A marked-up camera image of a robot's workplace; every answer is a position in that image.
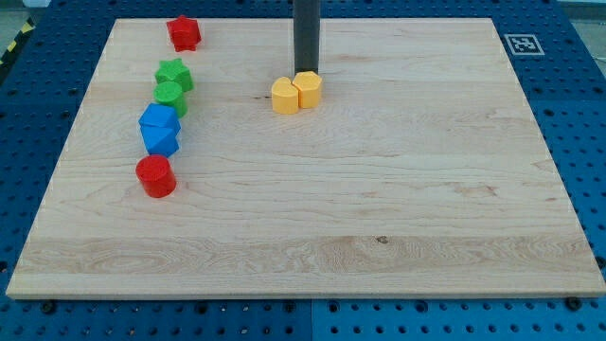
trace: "wood knot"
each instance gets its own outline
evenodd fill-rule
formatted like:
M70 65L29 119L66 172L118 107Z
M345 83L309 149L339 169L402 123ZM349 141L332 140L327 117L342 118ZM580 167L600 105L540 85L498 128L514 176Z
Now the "wood knot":
M388 243L389 240L387 239L387 236L380 236L380 237L377 237L377 242Z

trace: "blue perforated panel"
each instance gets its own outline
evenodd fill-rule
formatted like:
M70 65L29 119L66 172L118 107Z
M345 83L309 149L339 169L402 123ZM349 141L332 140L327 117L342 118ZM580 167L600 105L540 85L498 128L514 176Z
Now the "blue perforated panel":
M0 287L117 17L288 17L286 0L58 0L0 88ZM327 0L325 17L490 17L502 40L533 34L544 56L508 51L581 224L606 264L606 80L551 0ZM606 300L14 302L0 340L606 339Z

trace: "black cylinder rod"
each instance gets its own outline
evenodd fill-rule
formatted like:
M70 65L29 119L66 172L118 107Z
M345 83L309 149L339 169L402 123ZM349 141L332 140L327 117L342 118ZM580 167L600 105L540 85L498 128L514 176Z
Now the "black cylinder rod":
M294 0L294 72L318 73L320 0Z

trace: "green block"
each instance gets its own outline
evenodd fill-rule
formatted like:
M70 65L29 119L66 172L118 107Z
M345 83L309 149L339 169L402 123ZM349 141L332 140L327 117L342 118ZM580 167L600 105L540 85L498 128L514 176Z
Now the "green block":
M187 66L183 65L181 58L172 61L160 61L160 68L155 73L157 83L174 81L181 85L183 92L193 89L193 79Z
M173 107L179 118L187 114L186 98L183 96L183 89L179 83L174 81L159 83L153 89L153 97L159 104Z

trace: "toy block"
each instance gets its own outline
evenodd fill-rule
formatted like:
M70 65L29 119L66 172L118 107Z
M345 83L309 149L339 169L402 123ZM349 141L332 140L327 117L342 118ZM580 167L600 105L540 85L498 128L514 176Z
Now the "toy block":
M167 22L170 40L177 52L183 50L196 50L196 44L202 41L198 22L188 19L185 15L179 15L175 20Z
M193 79L187 66L183 65L181 58L172 61L160 61L160 68L155 73L155 80L159 84L164 81L174 81L181 85L183 92L193 89Z
M173 107L177 111L179 118L187 113L187 103L183 96L183 89L179 83L174 81L164 81L156 85L153 89L155 101L162 105Z
M168 128L177 135L181 131L181 123L177 111L173 107L152 103L148 105L139 118L140 126Z
M142 126L143 143L149 154L170 157L179 150L176 134L172 129Z
M165 197L177 187L177 180L165 156L144 157L136 164L134 172L145 192L152 198Z
M299 90L299 107L314 108L322 99L322 78L313 71L299 72L293 85Z
M286 77L277 79L272 85L272 108L285 115L299 111L299 91Z

